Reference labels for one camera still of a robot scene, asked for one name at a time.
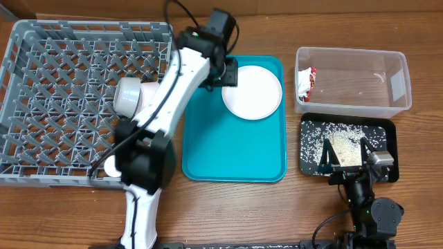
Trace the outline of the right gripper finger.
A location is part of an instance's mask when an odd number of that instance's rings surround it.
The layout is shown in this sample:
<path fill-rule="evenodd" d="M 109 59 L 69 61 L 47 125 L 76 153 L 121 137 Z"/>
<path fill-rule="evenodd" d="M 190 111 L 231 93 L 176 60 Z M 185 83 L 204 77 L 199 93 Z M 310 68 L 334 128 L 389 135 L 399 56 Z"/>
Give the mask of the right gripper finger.
<path fill-rule="evenodd" d="M 340 167 L 341 164 L 335 154 L 333 146 L 329 139 L 324 139 L 322 155 L 318 164 L 319 168 L 333 168 Z"/>
<path fill-rule="evenodd" d="M 370 154 L 372 152 L 376 152 L 377 149 L 375 149 L 372 144 L 369 142 L 369 140 L 366 137 L 362 137 L 360 139 L 360 145 L 361 145 L 361 162 L 363 165 L 374 165 L 375 162 L 373 159 L 370 158 Z"/>

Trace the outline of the large white plate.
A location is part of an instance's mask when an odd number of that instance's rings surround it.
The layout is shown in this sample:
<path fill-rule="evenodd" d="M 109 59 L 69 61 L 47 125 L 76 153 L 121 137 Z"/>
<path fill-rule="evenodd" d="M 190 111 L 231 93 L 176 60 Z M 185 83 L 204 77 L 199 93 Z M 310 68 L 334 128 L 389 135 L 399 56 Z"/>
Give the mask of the large white plate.
<path fill-rule="evenodd" d="M 278 78 L 261 66 L 238 68 L 237 86 L 224 86 L 222 100 L 228 110 L 245 120 L 260 120 L 273 114 L 282 101 Z"/>

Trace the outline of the red snack wrapper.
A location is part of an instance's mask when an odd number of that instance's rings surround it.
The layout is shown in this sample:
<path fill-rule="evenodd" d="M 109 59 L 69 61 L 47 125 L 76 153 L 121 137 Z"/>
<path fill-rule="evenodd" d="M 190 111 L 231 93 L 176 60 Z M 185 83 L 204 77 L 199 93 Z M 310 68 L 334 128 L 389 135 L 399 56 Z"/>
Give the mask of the red snack wrapper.
<path fill-rule="evenodd" d="M 316 81 L 316 68 L 309 67 L 298 72 L 298 97 L 302 102 L 310 100 L 311 91 Z"/>

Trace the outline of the white paper cup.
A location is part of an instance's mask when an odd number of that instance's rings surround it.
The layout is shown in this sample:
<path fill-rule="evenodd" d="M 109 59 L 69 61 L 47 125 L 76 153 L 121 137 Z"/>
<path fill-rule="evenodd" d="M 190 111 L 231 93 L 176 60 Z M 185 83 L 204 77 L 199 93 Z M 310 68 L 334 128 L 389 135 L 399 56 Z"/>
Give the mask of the white paper cup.
<path fill-rule="evenodd" d="M 120 178 L 121 171 L 117 169 L 116 158 L 114 155 L 109 156 L 103 164 L 103 169 L 109 177 Z"/>

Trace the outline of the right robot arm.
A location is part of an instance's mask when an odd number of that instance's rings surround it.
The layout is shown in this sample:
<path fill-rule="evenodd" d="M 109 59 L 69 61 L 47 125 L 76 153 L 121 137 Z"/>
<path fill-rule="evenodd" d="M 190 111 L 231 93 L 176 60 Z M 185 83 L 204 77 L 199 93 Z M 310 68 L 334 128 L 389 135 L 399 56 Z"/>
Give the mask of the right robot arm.
<path fill-rule="evenodd" d="M 393 238 L 397 235 L 397 226 L 404 215 L 404 209 L 392 199 L 376 198 L 373 192 L 374 182 L 390 170 L 394 158 L 389 151 L 375 149 L 365 137 L 360 139 L 360 145 L 361 165 L 342 167 L 331 142 L 324 140 L 318 171 L 329 175 L 330 185 L 344 187 L 347 209 L 328 218 L 314 230 L 311 238 L 313 248 L 396 247 Z M 346 214 L 351 216 L 353 231 L 336 235 L 335 240 L 324 246 L 316 241 L 316 235 L 324 225 Z"/>

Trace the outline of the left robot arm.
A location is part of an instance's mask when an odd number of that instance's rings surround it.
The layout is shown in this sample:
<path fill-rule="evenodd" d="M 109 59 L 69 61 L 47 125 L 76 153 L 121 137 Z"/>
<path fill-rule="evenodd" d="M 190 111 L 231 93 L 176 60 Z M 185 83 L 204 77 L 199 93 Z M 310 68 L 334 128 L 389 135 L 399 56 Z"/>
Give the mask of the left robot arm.
<path fill-rule="evenodd" d="M 214 9 L 205 26 L 188 27 L 174 39 L 176 51 L 159 88 L 132 118 L 118 122 L 115 145 L 105 161 L 126 193 L 125 231 L 117 248 L 153 248 L 159 199 L 177 166 L 172 137 L 198 88 L 237 86 L 238 63 L 228 41 L 239 26 L 228 12 Z"/>

